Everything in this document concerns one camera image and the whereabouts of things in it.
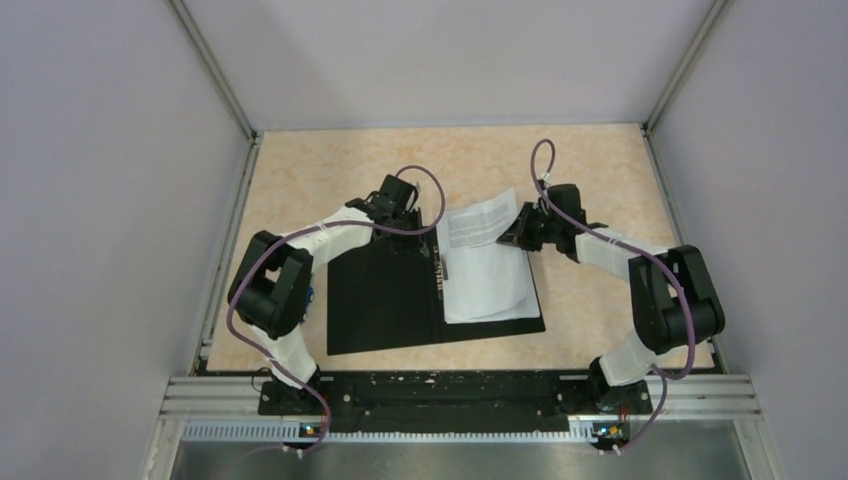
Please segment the teal folder black inside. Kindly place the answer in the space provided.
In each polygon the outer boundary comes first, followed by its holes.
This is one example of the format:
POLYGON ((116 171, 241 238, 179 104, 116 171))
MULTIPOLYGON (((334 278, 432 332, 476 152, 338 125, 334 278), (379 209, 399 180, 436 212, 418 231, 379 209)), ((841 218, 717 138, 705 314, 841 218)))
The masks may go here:
POLYGON ((327 265, 330 356, 542 333, 540 313, 449 324, 437 286, 436 233, 425 253, 397 253, 387 240, 344 253, 327 265))

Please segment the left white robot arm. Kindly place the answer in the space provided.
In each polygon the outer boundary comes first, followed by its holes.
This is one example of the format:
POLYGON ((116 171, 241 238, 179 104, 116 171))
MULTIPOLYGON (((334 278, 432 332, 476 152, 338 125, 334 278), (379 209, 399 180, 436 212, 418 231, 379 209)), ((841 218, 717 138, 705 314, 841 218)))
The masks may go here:
POLYGON ((313 380, 318 365, 301 330, 313 274, 371 243, 418 239, 427 230, 418 197, 415 185, 388 175, 379 189, 323 220, 285 234, 263 230, 250 239, 227 293, 226 328, 265 357, 295 412, 314 410, 321 397, 313 380))

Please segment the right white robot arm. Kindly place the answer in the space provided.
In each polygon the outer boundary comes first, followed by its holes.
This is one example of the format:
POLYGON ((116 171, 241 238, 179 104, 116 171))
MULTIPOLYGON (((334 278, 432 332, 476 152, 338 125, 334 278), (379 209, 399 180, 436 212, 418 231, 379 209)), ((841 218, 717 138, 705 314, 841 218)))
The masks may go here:
POLYGON ((650 373, 685 377, 697 345, 724 330, 723 308, 698 248, 641 244, 588 222, 574 184, 543 186, 497 242, 527 252, 551 244, 573 262, 629 285, 633 328, 589 366, 586 397, 600 412, 614 411, 650 373))

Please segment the blue orange toy car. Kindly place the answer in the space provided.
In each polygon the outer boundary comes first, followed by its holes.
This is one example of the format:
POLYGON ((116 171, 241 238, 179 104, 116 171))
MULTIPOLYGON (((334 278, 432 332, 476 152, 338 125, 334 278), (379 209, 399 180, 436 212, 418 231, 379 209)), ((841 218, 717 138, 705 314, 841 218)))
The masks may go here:
POLYGON ((310 286, 307 288, 307 294, 306 294, 306 299, 305 299, 304 311, 303 311, 303 314, 302 314, 302 317, 301 317, 301 322, 302 322, 302 323, 304 323, 304 322, 307 320, 307 318, 308 318, 310 305, 311 305, 311 304, 313 303, 313 301, 314 301, 314 295, 315 295, 315 293, 314 293, 314 288, 313 288, 313 286, 312 286, 312 285, 310 285, 310 286))

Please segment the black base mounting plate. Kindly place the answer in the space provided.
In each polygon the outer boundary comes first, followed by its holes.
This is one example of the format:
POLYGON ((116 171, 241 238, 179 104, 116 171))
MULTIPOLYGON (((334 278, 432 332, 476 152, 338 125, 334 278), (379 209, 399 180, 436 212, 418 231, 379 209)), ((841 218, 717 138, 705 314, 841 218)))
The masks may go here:
POLYGON ((617 406, 600 410, 588 397, 588 371, 461 370, 337 371, 295 392, 263 383, 261 416, 329 414, 332 433, 558 433, 576 416, 626 422, 653 411, 646 382, 617 406))

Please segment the aluminium frame rail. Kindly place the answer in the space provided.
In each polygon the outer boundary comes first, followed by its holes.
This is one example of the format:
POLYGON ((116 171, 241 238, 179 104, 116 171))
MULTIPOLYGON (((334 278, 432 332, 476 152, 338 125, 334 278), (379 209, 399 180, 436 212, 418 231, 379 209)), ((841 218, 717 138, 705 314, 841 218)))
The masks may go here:
POLYGON ((263 374, 172 379, 160 416, 187 440, 331 443, 595 443, 646 420, 756 420, 743 375, 649 376, 595 399, 577 371, 331 372, 293 397, 263 374))

